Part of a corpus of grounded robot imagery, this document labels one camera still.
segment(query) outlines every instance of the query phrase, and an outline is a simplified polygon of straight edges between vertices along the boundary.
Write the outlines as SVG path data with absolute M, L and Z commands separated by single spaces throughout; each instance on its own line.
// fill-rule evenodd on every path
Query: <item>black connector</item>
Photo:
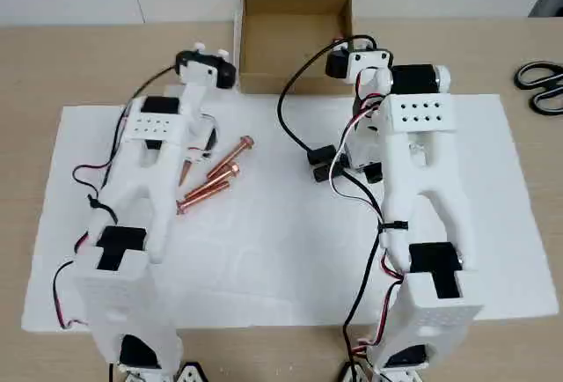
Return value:
M 427 360 L 426 347 L 424 345 L 413 345 L 389 357 L 385 368 L 418 366 L 424 364 Z
M 420 243 L 409 246 L 411 272 L 430 272 L 438 298 L 460 298 L 456 275 L 462 270 L 451 243 Z
M 326 57 L 325 74 L 332 78 L 346 78 L 348 74 L 348 57 L 346 49 L 333 50 Z
M 98 269 L 118 270 L 126 250 L 143 250 L 147 231 L 129 226 L 107 226 L 96 243 L 104 252 L 99 259 Z
M 307 160 L 309 160 L 309 165 L 312 166 L 330 164 L 334 159 L 334 155 L 336 155 L 336 148 L 329 144 L 314 151 L 308 151 Z
M 328 173 L 330 172 L 331 164 L 325 164 L 317 166 L 313 169 L 313 177 L 316 182 L 324 182 L 328 180 Z M 342 175 L 342 165 L 336 164 L 333 169 L 333 178 L 340 177 Z
M 120 363 L 140 369 L 160 369 L 154 350 L 143 340 L 130 334 L 121 340 Z
M 217 88 L 230 89 L 237 80 L 237 69 L 235 66 L 225 61 L 221 56 L 205 55 L 197 50 L 183 50 L 176 55 L 174 70 L 179 75 L 179 67 L 189 66 L 190 62 L 198 62 L 217 70 Z
M 376 184 L 384 178 L 384 172 L 381 167 L 381 162 L 376 162 L 375 164 L 365 166 L 363 168 L 363 173 L 366 176 L 366 180 L 369 184 Z

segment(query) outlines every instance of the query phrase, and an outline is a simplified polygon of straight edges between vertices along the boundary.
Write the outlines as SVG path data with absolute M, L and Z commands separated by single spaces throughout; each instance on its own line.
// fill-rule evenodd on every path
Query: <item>bolt head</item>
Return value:
M 229 167 L 230 171 L 232 172 L 233 176 L 237 176 L 238 173 L 240 173 L 240 168 L 238 167 L 237 164 L 235 164 L 234 162 L 231 162 L 229 164 L 227 164 L 227 166 Z
M 247 149 L 251 149 L 254 145 L 254 140 L 252 140 L 250 136 L 242 136 L 240 137 L 240 141 L 246 145 Z

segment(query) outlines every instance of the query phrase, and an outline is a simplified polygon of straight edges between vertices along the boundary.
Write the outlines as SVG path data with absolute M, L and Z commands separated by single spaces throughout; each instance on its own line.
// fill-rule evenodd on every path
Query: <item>wire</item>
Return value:
M 64 321 L 64 317 L 62 316 L 62 308 L 61 302 L 59 301 L 59 296 L 56 292 L 56 279 L 59 277 L 59 274 L 68 266 L 70 266 L 74 261 L 65 261 L 55 272 L 55 276 L 53 277 L 53 303 L 55 304 L 55 311 L 56 311 L 56 318 L 59 321 L 59 326 L 61 329 L 71 329 L 75 323 L 79 323 L 81 325 L 86 325 L 83 321 L 79 319 L 71 319 L 69 321 Z
M 373 37 L 366 35 L 366 34 L 357 34 L 354 36 L 350 36 L 350 37 L 345 37 L 343 39 L 339 39 L 334 41 L 333 43 L 331 43 L 330 45 L 322 48 L 321 50 L 319 50 L 309 61 L 307 61 L 305 63 L 305 65 L 303 67 L 301 67 L 294 75 L 293 77 L 285 84 L 285 87 L 283 87 L 283 90 L 280 93 L 280 98 L 278 99 L 278 106 L 277 106 L 277 114 L 278 114 L 278 121 L 280 122 L 281 127 L 283 128 L 283 130 L 288 134 L 289 137 L 291 137 L 293 139 L 294 142 L 296 142 L 302 149 L 304 149 L 307 152 L 311 152 L 312 149 L 311 147 L 309 147 L 307 144 L 305 144 L 299 137 L 297 137 L 295 135 L 295 133 L 293 131 L 291 131 L 289 129 L 289 127 L 287 126 L 287 124 L 285 123 L 285 121 L 283 120 L 283 115 L 282 115 L 282 104 L 283 101 L 285 100 L 286 95 L 288 94 L 289 90 L 291 89 L 291 87 L 293 86 L 293 84 L 295 83 L 295 81 L 297 81 L 297 79 L 315 62 L 317 61 L 318 58 L 320 58 L 322 55 L 324 55 L 326 52 L 328 52 L 329 50 L 336 48 L 337 46 L 339 46 L 342 43 L 349 43 L 352 40 L 358 40 L 358 39 L 365 39 L 368 40 L 372 47 L 375 49 L 377 48 L 377 44 L 376 41 L 374 40 Z
M 360 343 L 360 346 L 352 349 L 353 352 L 361 351 L 365 349 L 367 346 L 373 347 L 379 345 L 379 343 L 381 342 L 384 336 L 385 325 L 387 323 L 387 313 L 389 312 L 389 303 L 391 301 L 391 294 L 393 292 L 393 289 L 399 286 L 401 283 L 403 283 L 402 279 L 392 283 L 389 289 L 387 290 L 387 293 L 385 294 L 384 304 L 381 310 L 381 317 L 379 319 L 379 325 L 377 326 L 376 337 L 373 340 L 366 340 L 363 338 L 359 339 L 358 342 Z
M 359 114 L 357 114 L 355 117 L 353 117 L 348 122 L 347 126 L 344 128 L 344 132 L 343 132 L 342 137 L 340 139 L 339 148 L 336 151 L 336 155 L 334 156 L 333 161 L 331 162 L 331 166 L 330 166 L 329 172 L 328 172 L 328 180 L 330 182 L 331 189 L 333 190 L 333 192 L 336 195 L 339 195 L 340 197 L 344 197 L 344 198 L 349 199 L 349 200 L 354 200 L 354 201 L 358 201 L 358 202 L 362 202 L 364 204 L 367 204 L 377 214 L 377 218 L 379 219 L 379 221 L 383 222 L 383 214 L 381 213 L 381 209 L 379 208 L 377 202 L 372 202 L 371 199 L 370 199 L 370 201 L 367 201 L 366 199 L 364 199 L 362 197 L 357 197 L 357 196 L 354 196 L 354 195 L 344 195 L 334 185 L 334 168 L 335 168 L 335 166 L 336 166 L 336 164 L 337 164 L 337 162 L 340 158 L 340 154 L 344 151 L 344 147 L 346 145 L 346 140 L 347 140 L 348 136 L 351 134 L 352 130 L 354 129 L 354 125 L 361 118 L 363 118 L 366 114 L 373 112 L 377 108 L 378 108 L 378 106 L 372 106 L 372 107 L 369 107 L 367 109 L 364 109 L 364 110 L 360 111 Z
M 350 309 L 350 312 L 348 313 L 348 316 L 346 317 L 346 320 L 344 321 L 344 325 L 342 326 L 342 333 L 344 334 L 344 342 L 346 343 L 346 349 L 347 349 L 347 352 L 348 352 L 348 360 L 352 364 L 352 380 L 353 380 L 353 382 L 356 382 L 356 373 L 355 373 L 355 368 L 354 368 L 354 353 L 352 351 L 352 344 L 350 343 L 350 338 L 348 337 L 348 330 L 347 329 L 348 329 L 348 326 L 350 325 L 350 322 L 354 318 L 355 312 L 358 309 L 358 306 L 360 305 L 360 303 L 362 301 L 363 293 L 366 290 L 366 286 L 368 285 L 369 274 L 371 272 L 371 266 L 373 265 L 373 260 L 376 257 L 376 251 L 377 251 L 377 248 L 379 247 L 379 237 L 380 237 L 382 231 L 383 231 L 383 226 L 381 224 L 379 224 L 377 226 L 376 239 L 373 243 L 373 246 L 371 247 L 371 251 L 369 252 L 368 262 L 366 263 L 366 268 L 363 271 L 363 277 L 362 277 L 362 283 L 360 284 L 360 289 L 358 290 L 358 293 L 356 295 L 354 303 L 352 304 L 352 308 Z
M 340 172 L 342 173 L 342 176 L 344 178 L 346 178 L 348 181 L 350 181 L 352 184 L 354 184 L 355 186 L 357 186 L 358 188 L 361 189 L 361 191 L 368 197 L 369 201 L 371 202 L 371 204 L 373 205 L 373 207 L 376 209 L 377 214 L 382 216 L 383 212 L 381 211 L 381 209 L 379 208 L 379 204 L 377 203 L 376 197 L 371 193 L 371 191 L 369 190 L 369 188 L 367 188 L 366 186 L 364 186 L 357 178 L 353 177 L 351 174 L 347 173 L 346 171 L 344 171 L 344 169 L 341 169 Z
M 88 239 L 88 232 L 86 231 L 74 244 L 74 254 L 78 253 L 80 246 Z
M 387 275 L 392 276 L 395 279 L 400 279 L 402 281 L 403 276 L 399 272 L 397 272 L 397 271 L 395 271 L 395 270 L 393 270 L 393 269 L 391 269 L 387 266 L 387 263 L 385 263 L 386 258 L 387 258 L 387 249 L 385 249 L 383 256 L 381 256 L 381 268 L 384 270 L 384 272 Z

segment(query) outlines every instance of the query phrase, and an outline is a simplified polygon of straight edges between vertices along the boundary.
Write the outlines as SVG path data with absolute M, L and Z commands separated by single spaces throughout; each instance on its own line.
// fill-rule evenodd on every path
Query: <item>white bracket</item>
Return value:
M 188 148 L 205 145 L 215 126 L 201 115 L 201 103 L 208 88 L 217 86 L 217 69 L 204 63 L 209 59 L 213 61 L 207 57 L 179 66 L 185 89 L 179 98 L 177 114 L 142 112 L 144 96 L 131 101 L 119 149 L 107 184 L 99 192 L 99 202 L 111 208 L 117 217 L 124 217 L 137 201 L 149 201 L 152 213 L 143 225 L 146 236 L 142 249 L 125 249 L 114 270 L 99 268 L 105 249 L 97 243 L 105 228 L 114 222 L 106 210 L 95 209 L 88 226 L 88 239 L 75 259 L 75 284 L 84 301 L 92 337 L 108 363 L 117 363 L 121 370 L 131 372 L 130 382 L 141 378 L 145 382 L 172 382 L 183 353 L 181 339 L 159 298 L 153 265 L 165 256 L 172 220 L 176 217 L 179 176 Z M 160 149 L 149 150 L 148 140 L 162 142 Z M 126 335 L 131 336 L 127 341 L 133 340 L 133 349 L 148 347 L 154 353 L 150 359 L 156 358 L 160 368 L 119 364 Z M 148 367 L 152 365 L 150 361 L 147 360 Z

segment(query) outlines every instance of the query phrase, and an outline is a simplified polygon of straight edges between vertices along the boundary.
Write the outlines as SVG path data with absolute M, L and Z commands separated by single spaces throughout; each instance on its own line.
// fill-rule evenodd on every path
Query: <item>black wire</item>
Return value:
M 374 40 L 373 37 L 366 35 L 366 34 L 357 34 L 354 36 L 350 36 L 350 37 L 345 37 L 343 39 L 339 39 L 334 41 L 333 43 L 331 43 L 330 45 L 326 46 L 325 48 L 322 48 L 319 52 L 317 52 L 309 61 L 307 61 L 305 63 L 305 65 L 303 67 L 301 67 L 299 69 L 298 72 L 296 72 L 294 74 L 294 76 L 288 81 L 288 83 L 285 85 L 285 87 L 283 88 L 283 90 L 281 91 L 280 94 L 280 98 L 278 99 L 278 106 L 277 106 L 277 113 L 278 113 L 278 121 L 280 122 L 281 127 L 283 128 L 283 130 L 288 134 L 288 136 L 290 136 L 294 142 L 296 142 L 302 149 L 304 149 L 307 152 L 312 151 L 311 147 L 309 147 L 307 144 L 305 144 L 299 137 L 297 137 L 293 131 L 291 131 L 289 129 L 289 127 L 287 126 L 287 124 L 285 123 L 285 121 L 283 120 L 283 116 L 282 116 L 282 103 L 283 100 L 285 99 L 285 96 L 288 94 L 288 91 L 291 89 L 291 86 L 293 86 L 293 84 L 295 83 L 295 81 L 315 62 L 317 61 L 318 58 L 320 58 L 322 55 L 324 55 L 326 52 L 328 52 L 329 50 L 336 48 L 337 46 L 339 46 L 342 43 L 348 43 L 352 40 L 357 40 L 357 39 L 365 39 L 365 40 L 369 40 L 371 42 L 372 47 L 375 49 L 377 48 L 377 44 L 376 41 Z
M 369 202 L 371 203 L 371 205 L 374 207 L 374 209 L 376 210 L 377 214 L 382 217 L 383 213 L 381 211 L 381 208 L 379 207 L 379 203 L 377 203 L 376 197 L 371 193 L 371 191 L 369 190 L 369 188 L 367 188 L 366 186 L 364 186 L 357 178 L 353 177 L 352 175 L 350 175 L 349 173 L 347 173 L 346 171 L 344 171 L 344 169 L 340 170 L 342 172 L 342 176 L 344 178 L 346 178 L 348 181 L 350 181 L 352 184 L 354 184 L 355 186 L 357 186 L 358 188 L 361 189 L 361 191 L 368 196 L 369 198 Z
M 389 379 L 389 377 L 387 375 L 385 375 L 384 373 L 380 372 L 378 376 L 381 376 L 383 379 L 385 379 L 387 382 L 393 382 L 392 380 Z
M 147 81 L 145 81 L 141 85 L 141 87 L 139 87 L 135 91 L 135 93 L 133 93 L 133 96 L 131 96 L 127 104 L 121 110 L 120 117 L 117 120 L 117 124 L 115 124 L 115 131 L 113 132 L 112 149 L 110 150 L 109 159 L 107 160 L 108 166 L 107 166 L 106 174 L 104 175 L 104 180 L 102 181 L 102 187 L 104 187 L 107 184 L 107 179 L 109 178 L 109 172 L 112 169 L 111 163 L 113 161 L 113 158 L 115 158 L 115 154 L 117 153 L 117 147 L 119 145 L 119 134 L 120 134 L 121 123 L 123 122 L 123 118 L 125 118 L 125 114 L 129 110 L 129 107 L 131 106 L 131 101 L 137 96 L 139 96 L 143 92 L 143 90 L 146 89 L 152 82 L 154 82 L 156 79 L 160 78 L 168 71 L 171 71 L 173 69 L 174 69 L 173 65 L 166 67 L 163 70 L 159 71 L 154 76 L 152 76 L 151 78 L 149 78 Z
M 366 268 L 363 272 L 362 284 L 360 285 L 360 289 L 358 290 L 358 294 L 356 295 L 354 303 L 352 304 L 352 308 L 350 309 L 350 312 L 348 313 L 348 316 L 344 321 L 344 325 L 342 326 L 342 333 L 344 334 L 344 342 L 346 343 L 346 350 L 348 352 L 348 360 L 352 364 L 353 382 L 356 382 L 356 373 L 354 367 L 354 353 L 352 352 L 352 344 L 350 342 L 347 329 L 348 326 L 350 325 L 350 322 L 354 318 L 355 312 L 362 301 L 363 293 L 366 290 L 366 286 L 368 285 L 369 273 L 371 272 L 371 266 L 373 265 L 373 260 L 376 257 L 376 251 L 379 248 L 379 236 L 381 235 L 382 231 L 383 231 L 383 226 L 379 224 L 377 226 L 376 239 L 373 243 L 373 247 L 371 247 L 371 251 L 369 252 L 368 262 L 366 263 Z
M 67 329 L 66 323 L 64 322 L 64 316 L 62 316 L 61 304 L 59 302 L 59 296 L 56 292 L 56 279 L 59 277 L 59 274 L 62 272 L 63 269 L 70 266 L 74 261 L 65 261 L 55 272 L 55 276 L 53 276 L 52 282 L 52 291 L 53 291 L 53 303 L 55 304 L 55 311 L 56 311 L 56 318 L 59 321 L 59 326 L 61 329 Z

